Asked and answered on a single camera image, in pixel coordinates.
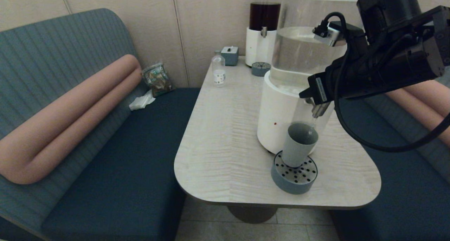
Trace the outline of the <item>metal water dispenser tap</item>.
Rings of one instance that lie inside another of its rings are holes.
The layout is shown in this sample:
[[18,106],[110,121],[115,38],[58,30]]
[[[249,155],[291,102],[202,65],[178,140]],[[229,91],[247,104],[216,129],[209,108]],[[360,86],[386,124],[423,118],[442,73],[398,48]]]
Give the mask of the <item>metal water dispenser tap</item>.
[[318,119],[320,116],[323,116],[331,104],[331,102],[327,102],[327,103],[323,103],[323,104],[315,104],[315,102],[312,98],[306,98],[305,102],[310,105],[313,105],[311,113],[312,113],[312,117],[314,119]]

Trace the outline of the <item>grey-blue plastic cup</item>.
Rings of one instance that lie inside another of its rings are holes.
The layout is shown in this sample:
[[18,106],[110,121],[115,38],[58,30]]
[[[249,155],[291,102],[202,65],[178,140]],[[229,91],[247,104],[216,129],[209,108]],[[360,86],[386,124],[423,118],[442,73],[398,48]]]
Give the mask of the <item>grey-blue plastic cup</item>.
[[282,161],[289,167],[301,166],[318,142],[319,135],[315,128],[304,122],[292,123],[282,150]]

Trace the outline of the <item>large clear water dispenser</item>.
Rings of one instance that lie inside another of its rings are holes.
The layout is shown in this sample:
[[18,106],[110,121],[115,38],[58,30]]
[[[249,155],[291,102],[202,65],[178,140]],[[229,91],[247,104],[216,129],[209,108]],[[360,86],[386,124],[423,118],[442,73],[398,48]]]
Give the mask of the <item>large clear water dispenser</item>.
[[333,46],[313,34],[326,15],[340,12],[347,23],[363,28],[358,0],[281,0],[271,70],[264,76],[257,137],[271,153],[283,148],[292,122],[312,122],[313,105],[299,98],[306,90],[308,77],[325,71],[342,57],[344,41]]

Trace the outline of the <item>small round drip tray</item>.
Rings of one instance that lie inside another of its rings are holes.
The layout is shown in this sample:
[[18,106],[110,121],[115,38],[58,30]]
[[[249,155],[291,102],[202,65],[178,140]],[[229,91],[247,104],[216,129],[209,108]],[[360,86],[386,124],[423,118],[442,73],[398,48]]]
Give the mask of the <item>small round drip tray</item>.
[[271,69],[270,63],[267,62],[254,62],[251,67],[252,75],[257,77],[264,77],[266,72]]

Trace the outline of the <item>dark drink dispenser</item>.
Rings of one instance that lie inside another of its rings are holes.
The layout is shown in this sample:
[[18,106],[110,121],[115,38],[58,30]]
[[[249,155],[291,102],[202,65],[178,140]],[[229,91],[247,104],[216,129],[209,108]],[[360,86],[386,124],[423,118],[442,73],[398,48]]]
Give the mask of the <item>dark drink dispenser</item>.
[[[280,0],[252,0],[250,3],[249,26],[246,29],[245,63],[272,62],[278,21]],[[262,38],[260,31],[267,27],[267,37]]]

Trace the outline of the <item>blue-grey tissue box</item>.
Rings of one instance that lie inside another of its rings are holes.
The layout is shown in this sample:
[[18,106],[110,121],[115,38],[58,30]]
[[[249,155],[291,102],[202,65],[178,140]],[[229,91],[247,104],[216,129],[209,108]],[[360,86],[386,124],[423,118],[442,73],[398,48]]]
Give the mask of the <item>blue-grey tissue box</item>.
[[235,46],[223,47],[221,56],[225,59],[225,66],[236,66],[238,64],[239,48]]

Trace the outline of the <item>clear bottle with white label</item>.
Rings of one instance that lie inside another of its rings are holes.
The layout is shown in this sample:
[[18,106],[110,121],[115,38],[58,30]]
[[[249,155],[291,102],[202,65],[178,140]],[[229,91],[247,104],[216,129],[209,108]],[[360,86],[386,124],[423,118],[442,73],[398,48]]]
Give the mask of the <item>clear bottle with white label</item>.
[[215,51],[215,55],[212,57],[211,66],[213,72],[213,84],[217,87],[223,87],[226,81],[226,65],[220,50]]

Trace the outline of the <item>large round perforated drip tray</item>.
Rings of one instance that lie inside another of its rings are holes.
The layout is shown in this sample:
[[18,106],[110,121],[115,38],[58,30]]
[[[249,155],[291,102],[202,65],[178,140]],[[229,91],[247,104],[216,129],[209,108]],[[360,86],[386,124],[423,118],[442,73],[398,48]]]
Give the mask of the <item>large round perforated drip tray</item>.
[[315,161],[307,156],[299,167],[290,167],[283,161],[282,156],[283,152],[279,151],[271,167],[271,177],[275,185],[289,194],[307,193],[319,174]]

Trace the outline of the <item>dark blue seat cushion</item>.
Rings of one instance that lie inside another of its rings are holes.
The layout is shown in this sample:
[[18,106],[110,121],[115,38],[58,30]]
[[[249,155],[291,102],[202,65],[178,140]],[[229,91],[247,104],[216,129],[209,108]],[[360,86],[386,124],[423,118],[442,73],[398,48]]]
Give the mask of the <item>dark blue seat cushion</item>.
[[[342,116],[358,136],[376,145],[406,140],[365,99],[339,100]],[[356,210],[330,213],[341,241],[450,241],[450,183],[410,150],[365,148],[381,175],[376,199]]]
[[53,241],[175,241],[186,193],[175,157],[200,93],[133,111],[42,224]]

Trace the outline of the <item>green printed snack bag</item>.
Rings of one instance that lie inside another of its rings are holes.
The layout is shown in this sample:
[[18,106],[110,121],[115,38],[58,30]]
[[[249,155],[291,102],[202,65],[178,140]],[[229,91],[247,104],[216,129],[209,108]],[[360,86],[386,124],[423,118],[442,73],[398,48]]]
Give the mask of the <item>green printed snack bag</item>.
[[142,70],[141,76],[154,98],[175,90],[162,62],[146,67]]

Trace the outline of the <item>crumpled white tissue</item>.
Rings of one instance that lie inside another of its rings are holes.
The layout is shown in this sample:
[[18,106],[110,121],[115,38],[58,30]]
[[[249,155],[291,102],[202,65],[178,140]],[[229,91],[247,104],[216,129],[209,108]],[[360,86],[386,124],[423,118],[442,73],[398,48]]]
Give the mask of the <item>crumpled white tissue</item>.
[[144,109],[147,105],[153,103],[155,100],[156,99],[153,96],[153,91],[149,90],[141,97],[135,98],[135,100],[129,105],[129,109],[131,111]]

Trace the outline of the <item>grey table pedestal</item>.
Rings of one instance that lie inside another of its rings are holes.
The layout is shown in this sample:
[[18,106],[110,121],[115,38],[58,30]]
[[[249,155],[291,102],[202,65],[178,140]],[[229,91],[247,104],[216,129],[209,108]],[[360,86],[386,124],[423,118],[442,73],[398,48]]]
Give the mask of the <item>grey table pedestal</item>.
[[270,220],[275,216],[277,208],[273,207],[246,207],[246,206],[227,206],[227,209],[236,217],[250,224],[259,224]]

